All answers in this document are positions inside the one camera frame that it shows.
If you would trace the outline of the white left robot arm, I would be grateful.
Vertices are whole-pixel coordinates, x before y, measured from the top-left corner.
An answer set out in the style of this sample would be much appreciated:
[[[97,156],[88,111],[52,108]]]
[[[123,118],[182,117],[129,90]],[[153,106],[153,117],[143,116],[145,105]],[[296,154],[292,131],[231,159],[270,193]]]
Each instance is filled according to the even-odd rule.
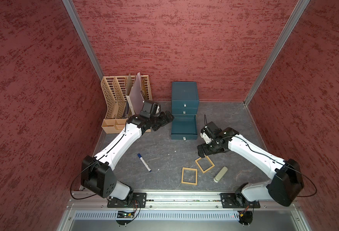
[[[83,159],[81,186],[102,198],[128,200],[132,189],[118,181],[113,170],[130,146],[147,130],[157,131],[173,120],[174,116],[169,111],[151,115],[149,118],[141,115],[131,116],[123,130],[105,149],[93,157],[86,156]]]

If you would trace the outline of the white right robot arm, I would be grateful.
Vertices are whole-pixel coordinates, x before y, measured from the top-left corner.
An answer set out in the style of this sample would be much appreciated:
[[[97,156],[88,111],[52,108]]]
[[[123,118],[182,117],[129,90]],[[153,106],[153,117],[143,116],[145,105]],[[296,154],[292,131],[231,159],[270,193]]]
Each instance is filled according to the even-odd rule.
[[[197,147],[201,158],[232,151],[258,167],[269,179],[260,183],[245,183],[236,191],[234,202],[247,207],[251,202],[274,200],[288,207],[304,188],[298,162],[285,161],[259,148],[232,128],[211,130],[205,126],[200,132],[205,141]]]

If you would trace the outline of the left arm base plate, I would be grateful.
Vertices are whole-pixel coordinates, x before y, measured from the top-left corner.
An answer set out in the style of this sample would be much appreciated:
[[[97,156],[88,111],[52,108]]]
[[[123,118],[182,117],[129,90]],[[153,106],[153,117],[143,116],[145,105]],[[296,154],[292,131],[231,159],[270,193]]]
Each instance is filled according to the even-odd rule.
[[[107,208],[145,208],[147,193],[132,192],[124,200],[108,198]]]

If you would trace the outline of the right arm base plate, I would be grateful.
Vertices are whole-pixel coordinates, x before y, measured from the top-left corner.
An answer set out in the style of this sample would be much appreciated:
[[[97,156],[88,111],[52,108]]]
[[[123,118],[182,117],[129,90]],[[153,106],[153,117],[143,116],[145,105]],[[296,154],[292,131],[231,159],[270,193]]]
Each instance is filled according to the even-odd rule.
[[[254,209],[260,208],[258,201],[249,202],[240,193],[220,193],[222,208]]]

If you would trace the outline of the teal top drawer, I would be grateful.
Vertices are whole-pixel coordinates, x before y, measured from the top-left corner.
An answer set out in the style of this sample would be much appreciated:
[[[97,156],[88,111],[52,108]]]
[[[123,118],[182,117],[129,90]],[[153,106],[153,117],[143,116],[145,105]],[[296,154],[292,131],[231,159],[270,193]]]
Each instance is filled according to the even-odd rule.
[[[199,100],[173,100],[172,108],[198,108]]]

